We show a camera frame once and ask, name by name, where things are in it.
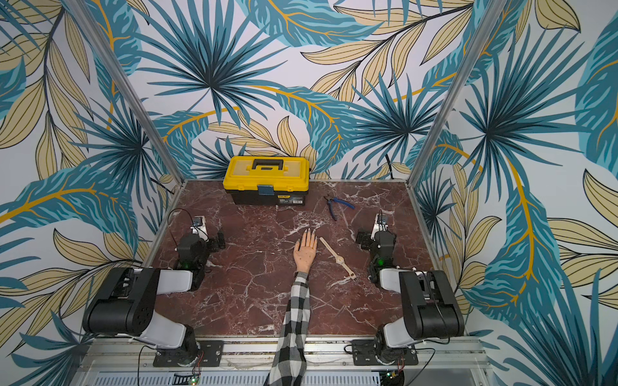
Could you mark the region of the beige wrist watch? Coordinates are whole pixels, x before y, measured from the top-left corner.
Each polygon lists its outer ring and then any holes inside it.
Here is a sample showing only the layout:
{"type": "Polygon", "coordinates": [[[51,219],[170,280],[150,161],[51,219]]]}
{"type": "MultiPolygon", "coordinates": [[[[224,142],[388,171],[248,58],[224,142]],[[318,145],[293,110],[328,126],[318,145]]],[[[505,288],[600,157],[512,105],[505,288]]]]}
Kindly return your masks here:
{"type": "Polygon", "coordinates": [[[331,246],[330,244],[328,244],[327,241],[325,241],[325,239],[323,239],[323,237],[320,238],[320,242],[322,243],[322,245],[328,250],[328,252],[330,252],[330,254],[334,257],[336,263],[338,265],[340,265],[348,274],[349,278],[352,280],[356,280],[357,279],[357,275],[347,266],[347,264],[345,263],[344,257],[342,257],[341,255],[339,255],[331,246]]]}

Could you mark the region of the checkered sleeve forearm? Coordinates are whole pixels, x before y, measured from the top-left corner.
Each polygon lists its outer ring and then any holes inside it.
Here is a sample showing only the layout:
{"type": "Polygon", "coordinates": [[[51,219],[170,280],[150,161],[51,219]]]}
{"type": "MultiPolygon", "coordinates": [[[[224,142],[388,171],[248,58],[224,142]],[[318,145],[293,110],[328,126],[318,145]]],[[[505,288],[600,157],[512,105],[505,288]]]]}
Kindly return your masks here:
{"type": "Polygon", "coordinates": [[[305,342],[311,318],[308,274],[297,272],[291,286],[277,352],[265,385],[301,385],[307,371],[305,342]]]}

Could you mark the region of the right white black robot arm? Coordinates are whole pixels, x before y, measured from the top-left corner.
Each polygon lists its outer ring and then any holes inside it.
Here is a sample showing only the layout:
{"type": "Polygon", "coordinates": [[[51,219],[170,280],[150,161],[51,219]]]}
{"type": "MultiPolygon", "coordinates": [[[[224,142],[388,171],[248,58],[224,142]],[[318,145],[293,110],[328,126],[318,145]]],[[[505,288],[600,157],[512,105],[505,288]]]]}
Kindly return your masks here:
{"type": "Polygon", "coordinates": [[[357,233],[357,244],[370,252],[368,277],[376,287],[400,295],[402,317],[378,328],[368,347],[370,359],[392,364],[425,341],[446,344],[464,334],[464,318],[442,270],[402,269],[394,264],[397,236],[384,214],[370,232],[357,233]]]}

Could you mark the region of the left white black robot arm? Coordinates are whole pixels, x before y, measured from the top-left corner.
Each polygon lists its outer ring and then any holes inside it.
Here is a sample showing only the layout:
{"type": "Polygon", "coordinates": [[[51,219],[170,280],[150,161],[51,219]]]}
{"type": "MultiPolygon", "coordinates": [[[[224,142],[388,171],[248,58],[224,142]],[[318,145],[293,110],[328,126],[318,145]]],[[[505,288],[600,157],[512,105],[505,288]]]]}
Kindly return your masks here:
{"type": "Polygon", "coordinates": [[[82,328],[88,334],[132,338],[153,348],[156,367],[198,364],[212,347],[198,342],[191,326],[156,312],[155,304],[160,295],[198,290],[209,272],[210,255],[225,247],[222,231],[210,236],[204,217],[194,217],[192,231],[176,244],[175,268],[112,269],[86,308],[82,328]]]}

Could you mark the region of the mannequin hand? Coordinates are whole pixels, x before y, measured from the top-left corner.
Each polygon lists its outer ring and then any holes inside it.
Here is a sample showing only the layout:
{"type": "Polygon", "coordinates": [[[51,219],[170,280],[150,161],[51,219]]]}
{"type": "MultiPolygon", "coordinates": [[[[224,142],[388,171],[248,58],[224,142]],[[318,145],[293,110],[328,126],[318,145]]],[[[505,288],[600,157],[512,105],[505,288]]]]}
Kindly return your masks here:
{"type": "Polygon", "coordinates": [[[309,273],[317,252],[317,237],[311,229],[306,229],[301,238],[296,241],[293,258],[296,271],[309,273]]]}

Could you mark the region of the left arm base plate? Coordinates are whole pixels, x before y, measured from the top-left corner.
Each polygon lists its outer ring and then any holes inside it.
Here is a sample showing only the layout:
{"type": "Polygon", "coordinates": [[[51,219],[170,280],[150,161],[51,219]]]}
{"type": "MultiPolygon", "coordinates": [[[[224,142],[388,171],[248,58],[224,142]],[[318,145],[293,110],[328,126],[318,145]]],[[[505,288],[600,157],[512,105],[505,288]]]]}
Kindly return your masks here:
{"type": "Polygon", "coordinates": [[[223,340],[201,340],[189,348],[158,349],[153,366],[155,368],[217,368],[220,366],[225,342],[223,340]]]}

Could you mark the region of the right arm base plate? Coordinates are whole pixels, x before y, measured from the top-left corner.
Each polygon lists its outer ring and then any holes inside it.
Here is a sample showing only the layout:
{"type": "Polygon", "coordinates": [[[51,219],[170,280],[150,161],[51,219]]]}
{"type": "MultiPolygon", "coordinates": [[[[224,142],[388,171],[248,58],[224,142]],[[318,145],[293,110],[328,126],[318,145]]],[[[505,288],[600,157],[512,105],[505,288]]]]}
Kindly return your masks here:
{"type": "Polygon", "coordinates": [[[410,348],[391,348],[376,339],[354,339],[344,349],[352,356],[355,366],[394,366],[418,364],[416,352],[410,348]]]}

